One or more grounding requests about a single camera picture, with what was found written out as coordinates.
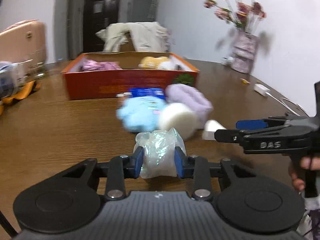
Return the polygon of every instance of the pink fabric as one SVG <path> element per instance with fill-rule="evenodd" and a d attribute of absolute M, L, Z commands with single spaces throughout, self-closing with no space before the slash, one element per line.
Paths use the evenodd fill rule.
<path fill-rule="evenodd" d="M 82 66 L 82 71 L 98 71 L 98 70 L 122 70 L 115 62 L 97 62 L 88 59 Z"/>

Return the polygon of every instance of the dark door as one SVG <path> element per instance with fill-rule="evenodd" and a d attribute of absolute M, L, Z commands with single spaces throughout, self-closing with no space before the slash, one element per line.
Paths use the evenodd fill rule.
<path fill-rule="evenodd" d="M 120 0 L 85 0 L 83 15 L 84 53 L 103 51 L 104 41 L 96 33 L 117 23 Z"/>

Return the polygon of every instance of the white sponge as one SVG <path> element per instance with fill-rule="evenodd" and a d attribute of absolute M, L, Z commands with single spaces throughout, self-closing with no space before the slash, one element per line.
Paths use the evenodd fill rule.
<path fill-rule="evenodd" d="M 172 103 L 160 114 L 159 129 L 169 131 L 175 128 L 183 140 L 189 139 L 198 124 L 196 114 L 185 104 Z"/>

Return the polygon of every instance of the beige cloth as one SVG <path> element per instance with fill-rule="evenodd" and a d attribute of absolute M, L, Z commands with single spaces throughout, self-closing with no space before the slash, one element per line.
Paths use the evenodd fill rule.
<path fill-rule="evenodd" d="M 165 52 L 168 32 L 157 22 L 115 23 L 96 35 L 105 41 L 104 52 L 118 52 L 120 45 L 128 42 L 128 31 L 136 51 Z"/>

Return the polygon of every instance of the table surface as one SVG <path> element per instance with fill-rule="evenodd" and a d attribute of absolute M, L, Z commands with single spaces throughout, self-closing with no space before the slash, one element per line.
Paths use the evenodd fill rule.
<path fill-rule="evenodd" d="M 251 84 L 245 85 L 240 78 L 247 76 L 230 68 L 211 62 L 191 63 L 201 71 L 197 88 L 213 104 L 210 118 L 224 127 L 232 129 L 238 120 L 285 113 L 285 108 L 276 101 L 253 91 L 255 78 L 250 77 Z M 38 92 L 6 107 L 0 117 L 0 210 L 16 230 L 20 229 L 12 204 L 21 191 L 87 158 L 105 162 L 117 155 L 130 155 L 135 145 L 135 134 L 125 131 L 116 119 L 117 99 L 68 100 L 60 74 L 63 64 L 41 80 Z M 210 162 L 234 158 L 259 173 L 290 184 L 288 157 L 244 155 L 239 145 L 204 141 L 201 133 L 198 131 L 185 142 L 187 155 L 203 156 Z M 101 194 L 105 182 L 100 180 Z M 191 179 L 172 177 L 128 179 L 125 184 L 128 191 L 192 188 Z M 218 192 L 217 179 L 212 179 L 212 185 Z M 0 239 L 8 238 L 0 228 Z"/>

